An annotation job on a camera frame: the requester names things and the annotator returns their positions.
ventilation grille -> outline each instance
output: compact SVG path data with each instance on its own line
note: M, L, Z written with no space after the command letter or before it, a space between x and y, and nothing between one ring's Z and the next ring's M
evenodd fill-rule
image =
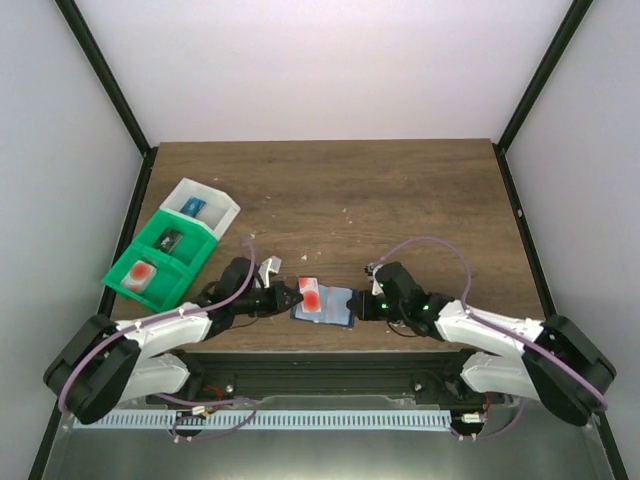
M176 421L177 413L166 410L116 410L96 423L83 425L77 419L77 429L165 430ZM180 429L226 430L247 418L249 412L222 410L206 419L188 419ZM448 431L449 411L285 411L260 410L243 430L411 430Z

red object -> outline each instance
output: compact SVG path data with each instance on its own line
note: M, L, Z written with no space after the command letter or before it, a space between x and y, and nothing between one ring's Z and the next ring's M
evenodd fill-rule
M138 262L131 270L129 270L129 276L133 280L144 280L151 273L151 265L148 263Z
M304 310L307 312L319 312L322 309L320 295L314 291L304 292Z
M224 398L224 394L222 393L222 390L219 389L218 387L214 386L214 385L205 385L202 388L203 392L215 392L215 394L218 397L218 400L222 400ZM213 407L213 411L217 412L218 410L220 410L220 407Z

green container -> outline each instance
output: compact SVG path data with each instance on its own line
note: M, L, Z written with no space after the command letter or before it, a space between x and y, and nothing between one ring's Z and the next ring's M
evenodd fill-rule
M170 254L153 248L153 244L167 228L182 234ZM185 216L158 210L107 273L103 282L120 295L133 298L154 312L170 310L180 303L217 244L218 240L211 232L198 223ZM120 285L138 260L157 269L153 280L141 294Z

wooden table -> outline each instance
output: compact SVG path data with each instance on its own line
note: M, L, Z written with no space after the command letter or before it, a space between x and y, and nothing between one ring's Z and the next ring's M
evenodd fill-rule
M364 266L394 245L435 235L469 260L470 303L506 315L542 318L533 278L488 140L166 143L160 146L139 230L182 177L219 188L242 211L185 296L193 298L240 254L254 234L259 261L282 258L280 277L318 277L325 285L367 288ZM436 244L398 253L425 290L459 296L460 261ZM114 319L149 315L119 297ZM236 325L249 321L237 318ZM452 349L402 338L382 322L353 329L259 320L189 348L209 351L374 351Z

small blue box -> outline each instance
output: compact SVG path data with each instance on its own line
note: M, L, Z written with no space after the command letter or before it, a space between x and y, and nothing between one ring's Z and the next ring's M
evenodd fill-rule
M180 209L180 213L192 218L196 218L200 213L200 210L202 210L206 204L207 202L205 202L204 200L196 197L189 197L187 203L185 203L184 206Z

